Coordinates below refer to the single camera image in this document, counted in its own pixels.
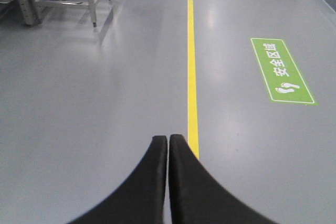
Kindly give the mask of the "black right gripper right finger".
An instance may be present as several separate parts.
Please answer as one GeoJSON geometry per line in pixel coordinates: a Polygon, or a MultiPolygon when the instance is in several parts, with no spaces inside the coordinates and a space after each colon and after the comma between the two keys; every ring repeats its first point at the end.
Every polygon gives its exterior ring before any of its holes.
{"type": "Polygon", "coordinates": [[[170,137],[169,193],[173,223],[272,223],[223,188],[180,134],[170,137]]]}

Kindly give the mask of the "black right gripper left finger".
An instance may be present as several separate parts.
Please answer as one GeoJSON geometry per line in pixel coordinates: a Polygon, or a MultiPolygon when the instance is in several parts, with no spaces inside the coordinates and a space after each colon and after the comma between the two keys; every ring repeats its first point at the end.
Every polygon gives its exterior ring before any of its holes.
{"type": "Polygon", "coordinates": [[[71,223],[163,223],[167,138],[154,136],[127,179],[71,223]]]}

